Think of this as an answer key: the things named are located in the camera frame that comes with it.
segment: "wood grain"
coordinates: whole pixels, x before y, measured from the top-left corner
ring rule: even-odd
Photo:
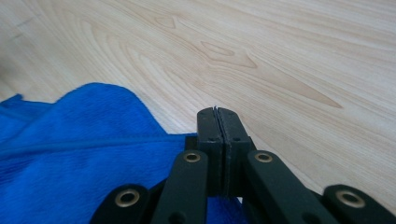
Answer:
[[[393,1],[1,0],[0,100],[114,83],[169,133],[224,106],[307,187],[396,213],[395,24]]]

